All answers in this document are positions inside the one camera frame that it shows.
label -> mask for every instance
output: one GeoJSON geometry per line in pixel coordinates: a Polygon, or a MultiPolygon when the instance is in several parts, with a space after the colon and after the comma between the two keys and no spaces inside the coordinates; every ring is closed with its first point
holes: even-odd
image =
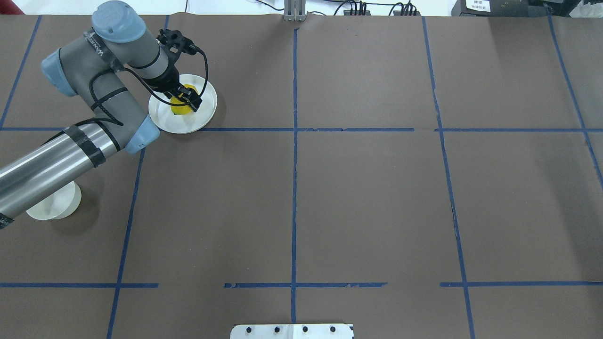
{"type": "Polygon", "coordinates": [[[489,0],[465,0],[468,10],[489,12],[490,1],[489,0]]]}

white metal plate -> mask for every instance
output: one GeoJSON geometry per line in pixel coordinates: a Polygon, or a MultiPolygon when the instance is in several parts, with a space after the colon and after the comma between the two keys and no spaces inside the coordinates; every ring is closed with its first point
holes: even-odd
{"type": "Polygon", "coordinates": [[[230,339],[353,339],[353,328],[348,324],[237,325],[230,339]]]}

wire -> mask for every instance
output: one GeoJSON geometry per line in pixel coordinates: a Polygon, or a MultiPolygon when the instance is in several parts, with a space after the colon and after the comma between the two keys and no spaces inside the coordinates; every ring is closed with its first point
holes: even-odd
{"type": "Polygon", "coordinates": [[[353,8],[352,7],[352,3],[356,4],[356,1],[354,1],[354,0],[345,0],[345,1],[338,1],[338,2],[341,2],[341,4],[339,6],[337,6],[337,9],[335,10],[335,13],[333,13],[333,15],[337,15],[337,12],[341,8],[341,6],[343,6],[343,5],[347,4],[347,3],[350,4],[350,14],[351,14],[352,8],[353,8]]]}
{"type": "Polygon", "coordinates": [[[123,122],[115,119],[115,117],[103,106],[103,104],[101,104],[101,103],[98,102],[98,98],[96,97],[96,93],[94,92],[94,81],[96,81],[96,79],[100,78],[101,76],[103,76],[105,74],[108,74],[108,73],[111,73],[111,72],[113,72],[113,70],[109,68],[109,69],[106,69],[106,70],[101,71],[99,73],[96,73],[96,75],[94,75],[90,79],[90,82],[88,82],[88,89],[90,90],[90,96],[94,100],[93,105],[96,104],[96,106],[98,108],[100,108],[103,111],[103,113],[105,113],[109,117],[109,119],[112,120],[111,121],[112,123],[114,123],[116,125],[119,125],[119,126],[123,126],[124,125],[123,122]]]}
{"type": "Polygon", "coordinates": [[[415,5],[411,3],[411,0],[408,0],[408,3],[406,3],[406,6],[404,6],[403,11],[402,13],[400,13],[400,15],[415,16],[417,15],[417,7],[415,7],[415,5]]]}
{"type": "Polygon", "coordinates": [[[275,11],[284,11],[285,10],[284,8],[276,8],[275,6],[272,6],[271,4],[267,4],[266,2],[263,2],[261,0],[256,0],[256,2],[259,2],[260,4],[264,4],[264,5],[272,8],[275,11]]]}
{"type": "Polygon", "coordinates": [[[403,3],[401,3],[401,2],[397,2],[395,5],[393,5],[393,6],[391,7],[391,9],[390,9],[390,13],[389,13],[387,16],[390,16],[392,13],[394,13],[394,8],[395,8],[396,6],[398,6],[398,5],[402,6],[402,10],[404,10],[404,4],[403,4],[403,3]]]}
{"type": "Polygon", "coordinates": [[[165,101],[163,100],[161,97],[159,97],[157,94],[155,94],[155,91],[152,90],[152,88],[149,87],[149,85],[147,85],[147,83],[140,77],[140,75],[136,74],[134,71],[132,71],[129,68],[124,68],[124,70],[132,75],[134,75],[136,77],[136,79],[138,79],[138,81],[140,81],[140,83],[144,86],[144,88],[152,95],[155,97],[155,99],[161,101],[164,104],[170,105],[170,106],[174,106],[174,107],[181,107],[181,106],[188,106],[190,103],[195,103],[199,100],[201,100],[201,96],[203,95],[203,93],[205,92],[205,88],[207,87],[207,79],[209,78],[209,70],[207,67],[207,55],[205,55],[205,52],[203,52],[201,50],[201,48],[196,47],[195,46],[195,50],[197,52],[199,52],[199,54],[201,54],[203,56],[203,60],[205,61],[205,82],[203,83],[203,88],[201,90],[201,92],[199,93],[199,97],[189,101],[188,103],[182,103],[182,104],[173,104],[170,103],[169,101],[165,101]]]}
{"type": "MultiPolygon", "coordinates": [[[[342,1],[342,0],[323,0],[323,1],[326,1],[326,2],[343,2],[343,3],[346,3],[347,1],[350,1],[350,0],[347,0],[347,1],[342,1]]],[[[377,4],[377,3],[374,3],[374,2],[365,2],[365,4],[367,4],[367,5],[380,5],[380,6],[393,6],[394,5],[394,4],[377,4]]]]}
{"type": "MultiPolygon", "coordinates": [[[[113,122],[111,119],[108,119],[108,118],[96,118],[96,117],[94,117],[94,118],[90,118],[90,119],[82,120],[82,121],[80,121],[80,122],[76,122],[76,123],[74,124],[74,126],[79,127],[79,126],[82,126],[82,125],[93,124],[94,122],[101,122],[101,121],[107,121],[107,122],[111,122],[111,123],[113,123],[113,124],[115,123],[115,122],[113,122]]],[[[65,133],[65,131],[64,131],[64,130],[62,130],[62,131],[58,132],[57,134],[53,135],[53,136],[52,136],[50,139],[46,140],[46,141],[44,142],[44,144],[42,144],[42,145],[45,145],[45,144],[47,144],[47,143],[49,143],[49,142],[53,141],[54,139],[56,139],[56,138],[58,138],[59,136],[61,136],[63,133],[65,133]]]]}

blue tape line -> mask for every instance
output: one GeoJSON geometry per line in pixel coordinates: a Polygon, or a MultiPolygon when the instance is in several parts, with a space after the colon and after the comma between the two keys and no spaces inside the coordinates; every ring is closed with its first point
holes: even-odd
{"type": "Polygon", "coordinates": [[[584,139],[586,140],[586,144],[589,147],[590,158],[593,160],[593,164],[595,166],[595,171],[597,173],[597,178],[599,179],[599,185],[601,189],[603,189],[603,176],[601,176],[601,169],[599,168],[599,163],[597,162],[597,158],[595,156],[595,152],[593,151],[593,145],[590,143],[589,133],[586,130],[586,125],[584,124],[584,119],[582,118],[582,112],[580,112],[580,107],[578,106],[578,100],[576,100],[576,95],[574,94],[572,82],[569,80],[569,76],[567,75],[567,70],[565,67],[565,63],[563,62],[563,57],[561,56],[561,50],[559,49],[559,44],[557,43],[557,35],[555,34],[555,28],[553,27],[553,19],[551,14],[548,15],[549,20],[549,28],[551,29],[551,36],[553,37],[553,44],[555,45],[555,50],[557,52],[557,57],[559,58],[559,64],[561,65],[561,70],[563,71],[563,77],[566,80],[567,88],[569,89],[570,96],[572,97],[573,107],[576,109],[576,114],[578,115],[578,120],[580,120],[580,127],[582,127],[582,131],[584,132],[584,139]]]}
{"type": "Polygon", "coordinates": [[[14,78],[13,87],[10,89],[10,93],[8,94],[8,99],[6,100],[6,105],[4,106],[4,111],[2,113],[2,117],[0,118],[0,130],[2,130],[2,126],[4,125],[4,121],[6,120],[6,116],[8,114],[8,109],[10,108],[10,102],[13,100],[14,92],[17,89],[17,84],[19,83],[19,79],[21,78],[21,73],[23,72],[23,68],[25,67],[25,62],[27,61],[27,56],[30,54],[31,46],[34,43],[37,29],[38,29],[38,27],[40,27],[41,20],[42,20],[42,16],[38,15],[38,19],[36,20],[36,25],[34,26],[34,30],[31,32],[30,42],[27,44],[27,48],[25,49],[25,54],[23,54],[23,59],[21,59],[21,65],[19,66],[19,70],[17,71],[17,76],[14,78]]]}
{"type": "MultiPolygon", "coordinates": [[[[296,282],[295,288],[381,288],[386,282],[296,282]]],[[[224,288],[291,288],[289,282],[237,282],[224,284],[224,288]]]]}
{"type": "MultiPolygon", "coordinates": [[[[0,282],[0,288],[115,288],[115,283],[104,282],[0,282]]],[[[122,284],[122,288],[158,288],[157,283],[122,284]]]]}
{"type": "Polygon", "coordinates": [[[115,284],[85,282],[0,282],[0,288],[115,288],[115,284]]]}
{"type": "Polygon", "coordinates": [[[414,128],[300,128],[300,132],[414,132],[414,128]]]}
{"type": "Polygon", "coordinates": [[[200,132],[293,132],[293,128],[204,127],[200,132]]]}
{"type": "Polygon", "coordinates": [[[138,196],[138,185],[140,182],[140,170],[142,169],[142,161],[145,159],[146,148],[140,151],[140,160],[138,161],[138,170],[136,171],[136,180],[134,181],[134,193],[132,193],[132,203],[130,205],[130,214],[128,216],[128,226],[125,229],[124,247],[121,251],[121,260],[119,262],[119,271],[117,275],[117,284],[115,286],[115,295],[113,296],[113,306],[111,307],[111,317],[109,318],[109,328],[107,330],[107,339],[111,339],[113,335],[113,324],[115,323],[115,314],[117,312],[117,304],[119,302],[119,290],[121,289],[121,280],[124,276],[125,257],[128,253],[128,243],[130,242],[130,231],[132,229],[132,221],[134,220],[134,206],[136,205],[136,197],[138,196]]]}
{"type": "Polygon", "coordinates": [[[158,283],[140,283],[140,282],[129,282],[119,286],[120,288],[159,288],[158,283]]]}
{"type": "Polygon", "coordinates": [[[237,282],[224,284],[224,288],[291,288],[290,282],[237,282]]]}
{"type": "Polygon", "coordinates": [[[581,128],[442,128],[443,132],[582,132],[581,128]]]}
{"type": "Polygon", "coordinates": [[[381,288],[387,285],[386,282],[299,282],[299,288],[381,288]]]}
{"type": "Polygon", "coordinates": [[[440,287],[602,286],[603,281],[475,281],[441,282],[440,287]]]}
{"type": "Polygon", "coordinates": [[[297,283],[297,30],[293,30],[293,198],[291,218],[291,323],[296,323],[297,283]]]}
{"type": "MultiPolygon", "coordinates": [[[[431,59],[431,51],[429,49],[429,36],[427,33],[427,22],[425,21],[425,17],[421,17],[423,21],[423,34],[425,35],[425,49],[427,52],[427,62],[429,64],[429,76],[431,77],[431,90],[434,96],[434,106],[435,111],[437,113],[438,119],[438,130],[440,134],[440,144],[442,148],[442,157],[444,159],[444,169],[446,170],[446,183],[448,185],[448,195],[450,197],[450,207],[452,208],[452,221],[454,223],[454,231],[456,236],[456,250],[458,252],[458,261],[461,266],[461,279],[463,283],[467,283],[467,274],[465,272],[465,260],[463,258],[463,247],[461,245],[461,234],[458,229],[458,219],[456,216],[456,205],[454,202],[454,193],[452,192],[452,180],[450,179],[450,168],[448,166],[448,155],[446,154],[446,145],[444,142],[444,132],[442,126],[442,118],[440,115],[440,105],[438,104],[438,98],[435,95],[435,75],[434,75],[434,66],[432,64],[431,59]]],[[[471,312],[471,302],[469,299],[469,288],[467,285],[463,286],[463,292],[465,295],[465,307],[467,309],[467,321],[469,323],[469,334],[471,339],[475,339],[475,329],[473,327],[473,314],[471,312]]]]}

white bowl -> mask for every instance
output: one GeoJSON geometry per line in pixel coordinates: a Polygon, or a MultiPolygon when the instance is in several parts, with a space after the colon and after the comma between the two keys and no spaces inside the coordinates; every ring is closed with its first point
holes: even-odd
{"type": "Polygon", "coordinates": [[[80,201],[80,187],[75,182],[70,182],[28,209],[27,214],[38,220],[62,219],[75,212],[80,201]]]}
{"type": "MultiPolygon", "coordinates": [[[[181,84],[191,84],[201,90],[205,79],[193,74],[180,74],[181,84]]],[[[161,99],[168,101],[163,93],[156,93],[161,99]]],[[[151,96],[149,99],[149,115],[151,120],[159,128],[166,132],[185,134],[199,130],[205,126],[213,117],[218,105],[218,94],[212,84],[207,82],[205,92],[203,92],[201,105],[196,112],[184,115],[176,115],[172,112],[171,106],[162,103],[157,98],[151,96]]]]}

